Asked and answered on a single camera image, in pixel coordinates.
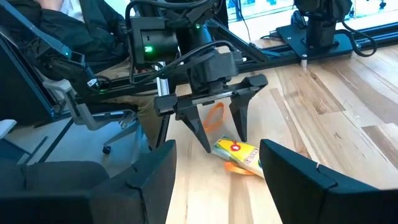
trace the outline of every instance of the black bracket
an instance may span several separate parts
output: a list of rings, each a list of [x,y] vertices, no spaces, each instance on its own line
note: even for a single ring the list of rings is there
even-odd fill
[[[256,94],[253,91],[245,93],[235,93],[231,96],[231,110],[232,118],[238,131],[239,137],[243,142],[248,141],[248,106],[251,98]]]
[[[195,134],[207,153],[211,152],[210,143],[207,140],[205,129],[200,121],[198,107],[193,104],[190,97],[183,96],[178,99],[175,107],[175,119],[182,120]]]
[[[222,93],[217,95],[166,95],[155,97],[154,104],[158,116],[175,113],[176,120],[182,120],[195,134],[207,153],[211,152],[205,129],[201,123],[197,105],[211,104],[215,100],[231,97],[229,108],[234,119],[236,129],[242,141],[248,137],[248,106],[250,99],[268,85],[265,75],[246,77],[241,83],[226,86]]]

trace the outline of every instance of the green led light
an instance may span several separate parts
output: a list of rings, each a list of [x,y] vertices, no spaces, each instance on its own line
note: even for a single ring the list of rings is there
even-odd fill
[[[145,52],[147,52],[147,53],[151,53],[152,51],[154,51],[154,48],[151,46],[147,46],[144,49],[145,49]]]

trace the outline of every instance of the light wood surface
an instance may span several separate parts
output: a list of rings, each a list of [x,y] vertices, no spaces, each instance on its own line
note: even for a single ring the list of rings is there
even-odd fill
[[[261,47],[278,44],[259,40]],[[271,139],[301,155],[380,189],[398,188],[398,46],[370,58],[347,56],[272,68],[269,85],[249,104],[248,143]],[[178,86],[177,94],[190,92]],[[208,133],[239,139],[229,108],[223,126]],[[213,105],[199,106],[204,120]],[[231,174],[207,154],[190,130],[170,119],[177,141],[177,173],[167,223],[281,223],[264,179]]]

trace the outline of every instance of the yellow box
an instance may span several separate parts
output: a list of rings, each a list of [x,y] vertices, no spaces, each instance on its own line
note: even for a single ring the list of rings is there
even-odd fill
[[[254,146],[223,136],[215,143],[213,154],[264,178],[260,150]]]

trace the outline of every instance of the orange tag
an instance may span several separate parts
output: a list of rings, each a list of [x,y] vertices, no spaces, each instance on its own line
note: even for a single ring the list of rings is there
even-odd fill
[[[221,108],[223,110],[223,116],[221,117],[221,119],[218,119],[217,121],[210,124],[211,119],[213,118],[214,114],[216,113],[217,109],[219,109],[219,108]],[[207,115],[205,121],[203,122],[203,128],[205,129],[205,131],[207,133],[219,128],[223,124],[225,116],[226,116],[226,113],[225,113],[225,109],[224,109],[224,103],[217,103],[209,111],[209,114]]]
[[[234,162],[225,162],[224,167],[226,170],[230,172],[234,172],[236,174],[243,174],[243,175],[254,175],[252,172],[240,168],[236,163]]]

